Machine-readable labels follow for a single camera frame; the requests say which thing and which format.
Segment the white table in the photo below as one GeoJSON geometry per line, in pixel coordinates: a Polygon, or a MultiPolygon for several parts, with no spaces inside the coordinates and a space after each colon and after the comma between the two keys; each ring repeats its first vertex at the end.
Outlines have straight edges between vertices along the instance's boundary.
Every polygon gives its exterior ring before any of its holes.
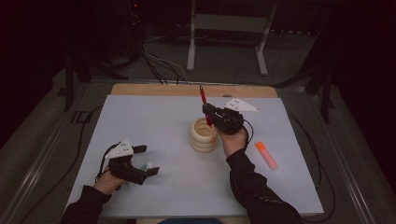
{"type": "MultiPolygon", "coordinates": [[[[134,86],[144,88],[145,91],[150,87],[134,86]]],[[[178,89],[155,88],[163,89],[164,94],[178,89]]],[[[149,177],[143,186],[123,186],[115,192],[104,207],[103,217],[245,216],[245,209],[234,199],[229,186],[230,169],[221,142],[210,153],[196,152],[189,145],[190,125],[196,118],[202,117],[203,113],[198,86],[181,87],[186,88],[196,88],[197,96],[109,95],[68,203],[78,199],[83,185],[93,184],[105,150],[128,137],[134,146],[148,146],[147,152],[134,156],[133,163],[136,167],[151,161],[161,169],[158,175],[149,177]]],[[[205,89],[211,95],[212,90],[229,90],[230,87],[205,89]]],[[[256,172],[265,175],[268,186],[281,199],[292,204],[300,214],[306,216],[323,213],[281,100],[239,98],[260,109],[260,112],[243,113],[254,127],[254,137],[247,155],[256,164],[256,172]],[[264,142],[276,160],[279,168],[275,171],[271,171],[254,147],[258,141],[264,142]]],[[[207,101],[222,107],[228,99],[207,97],[207,101]]]]}

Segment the orange marker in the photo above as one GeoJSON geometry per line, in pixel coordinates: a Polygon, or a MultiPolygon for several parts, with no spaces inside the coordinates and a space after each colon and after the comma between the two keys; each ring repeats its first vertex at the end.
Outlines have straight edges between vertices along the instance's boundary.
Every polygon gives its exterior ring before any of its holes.
{"type": "Polygon", "coordinates": [[[262,157],[265,159],[267,164],[270,166],[271,170],[275,170],[277,168],[276,161],[271,156],[270,152],[267,150],[263,142],[258,142],[255,144],[256,148],[259,150],[262,157]]]}

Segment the black jacket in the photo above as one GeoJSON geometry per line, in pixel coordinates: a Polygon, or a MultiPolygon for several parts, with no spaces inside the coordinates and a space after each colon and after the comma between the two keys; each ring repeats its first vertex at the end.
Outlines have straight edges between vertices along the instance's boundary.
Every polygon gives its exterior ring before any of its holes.
{"type": "MultiPolygon", "coordinates": [[[[230,183],[235,199],[247,209],[251,224],[302,223],[297,211],[267,187],[267,179],[254,172],[245,150],[236,151],[227,158],[231,167],[230,183]]],[[[61,224],[97,223],[102,205],[111,195],[93,187],[84,186],[80,199],[67,206],[61,224]]]]}

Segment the red marker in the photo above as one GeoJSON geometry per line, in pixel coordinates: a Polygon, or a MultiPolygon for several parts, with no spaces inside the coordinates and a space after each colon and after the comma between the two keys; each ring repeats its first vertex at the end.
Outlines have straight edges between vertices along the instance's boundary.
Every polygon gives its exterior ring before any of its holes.
{"type": "MultiPolygon", "coordinates": [[[[199,92],[201,93],[202,102],[206,104],[205,92],[202,86],[199,86],[199,92]]],[[[206,116],[206,124],[209,125],[209,127],[212,127],[212,120],[210,120],[210,117],[208,115],[205,116],[206,116]]]]}

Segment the metal stand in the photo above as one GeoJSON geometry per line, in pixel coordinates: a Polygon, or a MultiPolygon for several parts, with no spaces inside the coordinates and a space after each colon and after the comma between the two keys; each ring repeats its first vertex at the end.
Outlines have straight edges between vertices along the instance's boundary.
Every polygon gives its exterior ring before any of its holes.
{"type": "Polygon", "coordinates": [[[242,31],[262,33],[262,41],[258,46],[256,46],[255,50],[257,54],[257,62],[259,63],[260,74],[262,76],[267,76],[268,71],[262,51],[271,29],[275,11],[276,5],[272,5],[268,18],[199,14],[195,13],[195,0],[191,0],[191,35],[187,70],[194,70],[195,29],[242,31]]]}

